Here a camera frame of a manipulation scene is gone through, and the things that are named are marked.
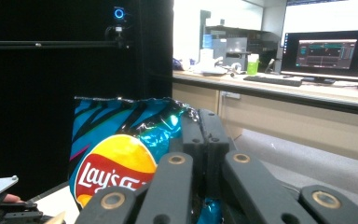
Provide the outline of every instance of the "white desk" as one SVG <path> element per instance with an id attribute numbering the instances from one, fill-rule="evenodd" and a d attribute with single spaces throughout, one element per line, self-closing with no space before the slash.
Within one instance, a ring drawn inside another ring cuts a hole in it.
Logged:
<path id="1" fill-rule="evenodd" d="M 358 160 L 356 85 L 290 87 L 173 72 L 172 97 L 218 114 L 233 139 L 247 129 Z M 240 99 L 222 91 L 239 93 Z"/>

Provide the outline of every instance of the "chip bag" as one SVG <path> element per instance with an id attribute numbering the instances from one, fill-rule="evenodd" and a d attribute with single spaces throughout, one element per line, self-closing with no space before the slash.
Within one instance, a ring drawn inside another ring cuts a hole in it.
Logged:
<path id="1" fill-rule="evenodd" d="M 76 97 L 69 187 L 79 208 L 100 189 L 136 190 L 150 181 L 171 138 L 181 136 L 189 105 L 171 98 L 140 101 Z"/>

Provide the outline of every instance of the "ceiling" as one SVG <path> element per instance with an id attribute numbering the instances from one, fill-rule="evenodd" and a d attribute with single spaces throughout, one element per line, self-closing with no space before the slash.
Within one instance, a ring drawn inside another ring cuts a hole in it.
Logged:
<path id="1" fill-rule="evenodd" d="M 244 0 L 261 7 L 284 7 L 286 6 L 286 0 Z"/>

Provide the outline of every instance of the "computer monitor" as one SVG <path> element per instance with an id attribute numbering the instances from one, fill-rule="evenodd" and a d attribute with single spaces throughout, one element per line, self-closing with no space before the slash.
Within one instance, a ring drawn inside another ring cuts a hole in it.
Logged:
<path id="1" fill-rule="evenodd" d="M 287 0 L 281 47 L 286 33 L 358 30 L 358 0 Z"/>
<path id="2" fill-rule="evenodd" d="M 281 74 L 305 81 L 358 81 L 358 31 L 285 34 Z"/>

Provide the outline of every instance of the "monitor stand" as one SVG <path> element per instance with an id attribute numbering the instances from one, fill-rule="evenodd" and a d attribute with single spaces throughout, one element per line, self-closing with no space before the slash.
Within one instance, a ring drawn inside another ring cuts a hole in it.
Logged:
<path id="1" fill-rule="evenodd" d="M 304 77 L 301 81 L 305 82 L 315 82 L 315 83 L 322 83 L 322 84 L 329 84 L 332 85 L 336 81 L 334 79 L 324 78 L 324 77 Z"/>

